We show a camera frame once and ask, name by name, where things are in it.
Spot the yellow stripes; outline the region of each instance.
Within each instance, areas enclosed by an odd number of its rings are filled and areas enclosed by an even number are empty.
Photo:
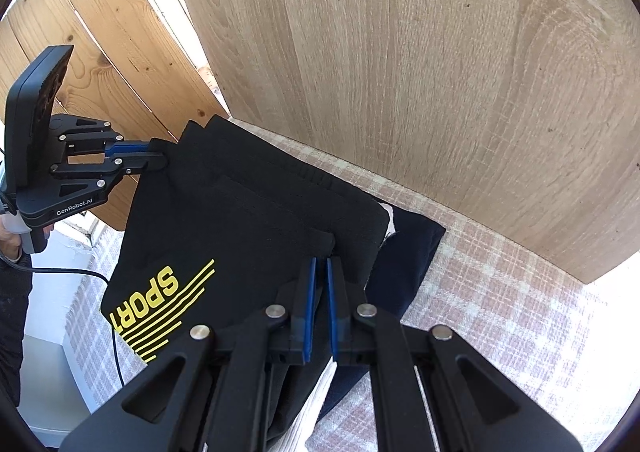
[[[200,282],[198,282],[198,284],[196,285],[196,287],[201,286],[204,281],[206,281],[207,278],[209,278],[209,275],[207,275],[206,277],[204,277],[203,279],[200,280]],[[184,297],[182,297],[180,299],[180,302],[178,302],[178,304],[176,304],[174,307],[172,307],[169,311],[167,311],[167,313],[163,314],[158,320],[154,321],[150,326],[145,327],[144,329],[142,329],[142,331],[140,331],[139,333],[133,335],[132,337],[129,337],[129,339],[125,340],[125,342],[127,342],[130,347],[133,347],[134,345],[137,345],[138,343],[142,342],[143,339],[137,340],[136,342],[133,342],[133,340],[136,340],[137,338],[139,338],[140,336],[142,336],[142,333],[147,332],[149,329],[151,329],[154,325],[158,324],[159,322],[162,321],[162,319],[168,317],[169,315],[171,315],[177,308],[180,307],[180,305],[185,302],[186,300],[189,300],[189,297],[196,292],[196,289],[192,289],[190,294],[185,295]],[[178,311],[177,314],[172,315],[168,320],[165,320],[164,322],[162,322],[162,324],[159,327],[156,327],[156,329],[154,331],[152,331],[150,334],[155,333],[156,331],[158,331],[158,329],[162,329],[163,327],[166,327],[167,325],[169,325],[172,321],[174,321],[178,316],[180,316],[180,314],[184,313],[184,311],[191,305],[193,304],[193,302],[196,300],[196,298],[191,299],[189,302],[187,302],[187,304],[184,305],[184,307],[182,309],[180,309],[180,311]]]
[[[142,349],[144,349],[145,347],[150,346],[152,343],[154,342],[158,342],[159,339],[161,339],[162,337],[164,337],[165,335],[169,334],[171,331],[173,331],[176,327],[180,326],[180,324],[182,324],[181,321],[178,321],[177,324],[175,324],[172,327],[169,327],[169,329],[167,329],[166,331],[163,331],[162,334],[159,334],[156,338],[154,338],[153,340],[149,340],[145,345],[140,346],[138,349],[133,349],[135,352],[139,353],[140,351],[142,351]],[[139,340],[138,342],[136,342],[136,345],[138,345],[140,342],[142,342],[143,340],[146,340],[149,336],[151,336],[151,334],[147,335],[146,337],[144,337],[142,340]]]
[[[148,351],[145,351],[144,353],[142,353],[140,355],[140,358],[144,358],[146,355],[153,353],[156,349],[160,349],[162,346],[166,345],[169,343],[169,340],[165,340],[164,342],[161,342],[160,344],[156,345],[154,348],[149,349]]]
[[[182,288],[180,291],[178,291],[175,296],[166,304],[164,304],[164,306],[162,306],[161,308],[159,308],[158,311],[155,311],[155,313],[153,313],[149,318],[145,318],[143,321],[141,321],[140,323],[136,324],[135,326],[133,326],[131,329],[129,329],[129,331],[125,331],[121,336],[122,338],[125,338],[129,335],[132,335],[133,333],[142,333],[144,332],[146,329],[144,329],[143,331],[139,331],[139,329],[146,325],[146,323],[150,322],[151,320],[155,319],[156,317],[158,317],[158,315],[160,313],[162,313],[164,310],[166,310],[169,306],[172,306],[176,301],[178,301],[178,299],[182,298],[182,297],[186,297],[189,296],[191,294],[191,292],[195,291],[206,279],[208,279],[211,275],[213,275],[213,273],[215,273],[215,270],[211,270],[207,276],[200,281],[200,283],[196,284],[196,286],[193,287],[193,289],[191,289],[190,292],[190,288],[191,286],[196,283],[198,281],[198,279],[200,279],[200,277],[213,265],[215,261],[213,259],[211,259],[209,261],[209,263],[200,270],[200,272],[198,272],[198,274],[193,277],[193,279],[191,279],[191,281],[184,287]]]
[[[203,293],[204,293],[204,288],[202,288],[200,291],[198,291],[198,294],[197,294],[195,297],[193,297],[193,298],[191,299],[191,301],[190,301],[186,306],[184,306],[180,311],[178,311],[174,316],[172,316],[172,317],[171,317],[171,319],[167,320],[167,321],[164,323],[164,325],[168,325],[168,324],[170,324],[172,321],[174,321],[175,319],[177,319],[177,318],[178,318],[182,313],[184,313],[185,311],[187,311],[187,309],[191,306],[191,304],[193,304],[194,302],[196,302],[196,300],[198,299],[198,297],[199,297],[200,295],[202,295]],[[170,333],[173,329],[175,329],[175,328],[176,328],[179,324],[181,324],[181,323],[182,323],[182,322],[180,322],[180,323],[176,324],[174,327],[172,327],[171,329],[169,329],[169,331],[167,331],[165,334]],[[154,339],[152,342],[148,342],[148,344],[152,344],[152,343],[154,343],[156,340],[159,340],[159,339],[161,339],[161,338],[162,338],[162,337],[160,336],[160,337],[158,337],[158,338]],[[145,351],[144,353],[142,353],[142,354],[140,355],[140,358],[143,358],[145,355],[148,355],[148,353],[150,353],[151,351],[155,351],[156,349],[158,349],[158,347],[154,347],[154,348],[149,349],[148,351]]]

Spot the person's arm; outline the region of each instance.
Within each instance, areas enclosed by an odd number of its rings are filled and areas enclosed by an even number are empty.
[[[20,248],[20,236],[4,229],[0,215],[0,251],[20,265],[31,266]],[[31,273],[17,271],[0,261],[0,388],[15,406],[20,403],[22,339],[31,292]]]

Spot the wooden panel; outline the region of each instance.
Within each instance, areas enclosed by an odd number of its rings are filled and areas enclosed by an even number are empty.
[[[27,68],[30,60],[20,47],[9,21],[5,18],[0,21],[0,114],[4,122],[4,107],[6,105],[6,95],[14,84],[15,80]],[[59,102],[53,107],[53,114],[64,114],[66,110]],[[127,216],[133,194],[136,191],[137,183],[127,177],[123,179],[109,194],[109,201],[91,209],[91,211],[102,221],[120,231],[124,230],[127,224]]]
[[[18,0],[7,16],[30,60],[49,45],[74,45],[58,92],[69,114],[111,121],[126,139],[171,139],[91,40],[68,0]]]
[[[232,114],[582,281],[640,248],[630,0],[186,0]]]
[[[29,66],[30,60],[20,47],[9,21],[0,21],[0,120],[4,123],[6,96],[15,80]],[[63,114],[65,110],[58,102],[53,105],[53,114]]]
[[[225,111],[147,0],[71,0],[102,50],[174,135]]]

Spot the folded clothes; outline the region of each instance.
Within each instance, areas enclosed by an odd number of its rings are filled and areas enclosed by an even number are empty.
[[[366,287],[367,300],[402,318],[414,300],[445,229],[419,213],[382,206],[390,212],[385,244]],[[271,452],[307,452],[306,440],[323,418],[366,374],[366,366],[340,366],[330,360],[291,427]]]
[[[169,164],[140,178],[101,305],[146,361],[193,324],[219,329],[270,304],[306,257],[340,255],[348,278],[366,282],[388,215],[363,191],[220,118],[150,149]],[[270,441],[290,426],[330,357],[325,292],[317,313],[312,361],[274,367]]]
[[[445,229],[419,213],[392,206],[395,233],[386,239],[365,288],[367,301],[400,320],[414,300]],[[366,366],[338,366],[319,419],[354,387]]]

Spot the checkered fabric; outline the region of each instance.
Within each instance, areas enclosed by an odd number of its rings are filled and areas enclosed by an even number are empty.
[[[594,451],[640,388],[640,254],[584,285],[529,250],[427,197],[348,162],[236,121],[293,156],[447,228],[403,323],[453,327]],[[122,235],[106,230],[92,263],[107,276]],[[86,277],[66,325],[96,402],[119,388],[109,324],[98,310],[104,285]],[[126,381],[144,366],[118,338]],[[310,452],[374,451],[368,375],[316,425]]]

